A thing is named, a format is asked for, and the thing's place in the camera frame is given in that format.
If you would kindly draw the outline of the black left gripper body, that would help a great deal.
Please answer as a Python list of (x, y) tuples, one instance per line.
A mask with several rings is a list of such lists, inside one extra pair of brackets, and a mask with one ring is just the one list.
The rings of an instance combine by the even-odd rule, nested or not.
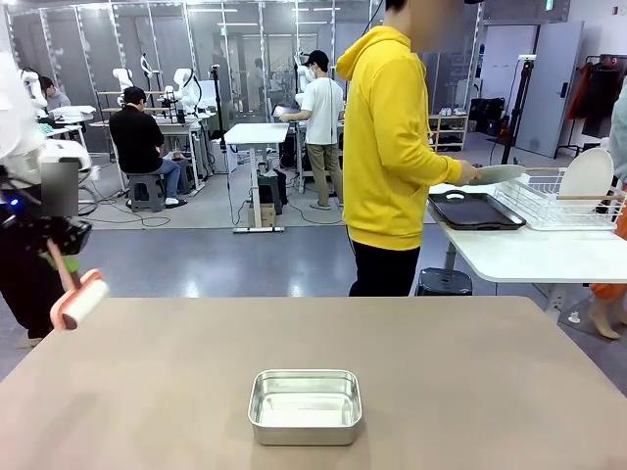
[(71, 217), (23, 218), (10, 216), (1, 222), (1, 231), (16, 237), (30, 250), (43, 253), (52, 241), (62, 255), (74, 256), (86, 246), (92, 225)]

